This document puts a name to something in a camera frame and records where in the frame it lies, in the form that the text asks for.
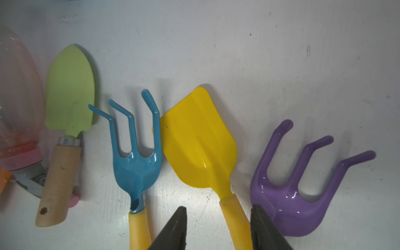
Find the green trowel wooden handle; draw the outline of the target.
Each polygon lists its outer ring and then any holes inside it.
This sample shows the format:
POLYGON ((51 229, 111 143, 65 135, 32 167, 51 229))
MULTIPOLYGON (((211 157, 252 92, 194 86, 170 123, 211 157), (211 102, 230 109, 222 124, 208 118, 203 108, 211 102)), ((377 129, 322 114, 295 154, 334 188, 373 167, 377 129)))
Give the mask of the green trowel wooden handle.
POLYGON ((79 199, 73 194, 80 165, 79 135, 88 131, 93 113, 88 105, 95 101, 95 79, 91 64, 78 46, 71 44, 52 62, 46 80, 45 125, 60 130, 51 157, 35 219, 37 227, 58 225, 67 218, 70 203, 79 199))

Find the yellow trowel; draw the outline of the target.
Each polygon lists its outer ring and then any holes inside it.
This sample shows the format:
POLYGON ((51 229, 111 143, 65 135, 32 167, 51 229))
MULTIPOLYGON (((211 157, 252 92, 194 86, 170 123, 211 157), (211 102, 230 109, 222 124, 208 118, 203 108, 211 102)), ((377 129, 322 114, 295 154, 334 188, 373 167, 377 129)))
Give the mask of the yellow trowel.
POLYGON ((219 115, 209 92, 195 88, 160 118, 162 151, 185 184, 211 188, 237 250, 251 250, 251 225, 230 176, 237 161, 235 140, 219 115))

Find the purple rake pink handle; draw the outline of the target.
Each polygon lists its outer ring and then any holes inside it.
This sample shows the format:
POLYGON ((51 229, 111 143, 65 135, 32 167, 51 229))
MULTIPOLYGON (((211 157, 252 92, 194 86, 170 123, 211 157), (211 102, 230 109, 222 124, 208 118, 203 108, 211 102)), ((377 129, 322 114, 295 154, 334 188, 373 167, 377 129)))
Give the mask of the purple rake pink handle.
POLYGON ((357 164, 375 159, 375 151, 366 151, 338 163, 321 198, 308 202, 301 197, 299 183, 313 153, 333 143, 334 138, 324 136, 304 146, 288 181, 280 186, 268 179, 267 169, 283 136, 293 128, 293 121, 284 120, 273 132, 260 158, 250 186, 253 205, 260 205, 284 236, 306 236, 322 222, 347 170, 357 164))

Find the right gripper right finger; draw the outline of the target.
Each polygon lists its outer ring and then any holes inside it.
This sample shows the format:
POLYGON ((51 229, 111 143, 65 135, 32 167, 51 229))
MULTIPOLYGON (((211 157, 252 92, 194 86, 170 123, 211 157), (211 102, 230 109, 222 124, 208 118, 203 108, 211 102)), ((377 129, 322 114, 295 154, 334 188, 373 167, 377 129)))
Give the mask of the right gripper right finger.
POLYGON ((254 250, 293 250, 260 205, 251 209, 251 237, 254 250))

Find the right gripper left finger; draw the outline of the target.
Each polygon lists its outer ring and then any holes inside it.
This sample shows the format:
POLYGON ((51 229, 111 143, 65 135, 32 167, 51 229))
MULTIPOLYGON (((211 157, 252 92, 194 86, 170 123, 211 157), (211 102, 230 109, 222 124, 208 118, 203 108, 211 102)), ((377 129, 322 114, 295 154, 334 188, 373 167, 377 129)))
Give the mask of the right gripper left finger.
POLYGON ((148 250, 185 250, 187 213, 184 206, 177 208, 148 250))

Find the teal rake yellow handle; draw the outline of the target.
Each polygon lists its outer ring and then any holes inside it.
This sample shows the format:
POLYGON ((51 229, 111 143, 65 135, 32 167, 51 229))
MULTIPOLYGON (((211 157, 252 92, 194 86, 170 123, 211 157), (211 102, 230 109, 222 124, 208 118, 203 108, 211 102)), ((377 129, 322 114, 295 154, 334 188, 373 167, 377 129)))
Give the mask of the teal rake yellow handle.
POLYGON ((128 156, 122 157, 119 153, 115 118, 91 104, 88 105, 91 111, 109 121, 115 179, 118 186, 129 194, 131 200, 128 213, 131 250, 147 250, 152 245, 144 192, 154 185, 158 179, 162 163, 160 113, 149 90, 144 89, 141 96, 153 117, 154 151, 149 157, 143 157, 139 153, 135 121, 131 112, 113 100, 109 100, 109 105, 112 108, 128 118, 131 152, 128 156))

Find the Fox's candy bag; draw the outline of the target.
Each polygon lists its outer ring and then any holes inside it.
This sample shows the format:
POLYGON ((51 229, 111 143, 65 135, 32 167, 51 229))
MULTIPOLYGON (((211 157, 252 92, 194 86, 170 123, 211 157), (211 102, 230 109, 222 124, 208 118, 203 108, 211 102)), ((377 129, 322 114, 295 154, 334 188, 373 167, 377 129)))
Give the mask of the Fox's candy bag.
POLYGON ((0 194, 2 193, 2 191, 4 190, 7 182, 9 181, 9 179, 12 177, 12 174, 5 171, 4 169, 0 169, 0 194))

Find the pink spray bottle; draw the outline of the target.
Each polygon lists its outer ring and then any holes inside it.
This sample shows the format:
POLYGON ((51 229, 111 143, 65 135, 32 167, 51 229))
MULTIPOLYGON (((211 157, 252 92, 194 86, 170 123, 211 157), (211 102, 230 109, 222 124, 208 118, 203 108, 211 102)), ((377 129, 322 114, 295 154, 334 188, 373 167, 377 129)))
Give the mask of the pink spray bottle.
POLYGON ((31 54, 16 33, 1 26, 1 168, 38 198, 47 175, 39 148, 44 104, 31 54))

